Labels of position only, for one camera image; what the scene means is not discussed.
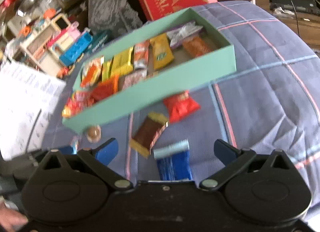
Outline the person's left hand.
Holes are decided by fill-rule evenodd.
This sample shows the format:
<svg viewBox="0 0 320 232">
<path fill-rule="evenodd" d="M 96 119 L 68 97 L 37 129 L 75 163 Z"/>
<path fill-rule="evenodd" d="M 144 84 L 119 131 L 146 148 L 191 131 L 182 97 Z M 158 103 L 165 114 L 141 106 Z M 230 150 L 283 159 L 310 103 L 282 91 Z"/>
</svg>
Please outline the person's left hand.
<svg viewBox="0 0 320 232">
<path fill-rule="evenodd" d="M 28 223 L 28 219 L 25 215 L 17 212 L 16 210 L 8 208 L 4 202 L 1 202 L 1 227 L 5 231 L 15 232 L 20 227 Z"/>
</svg>

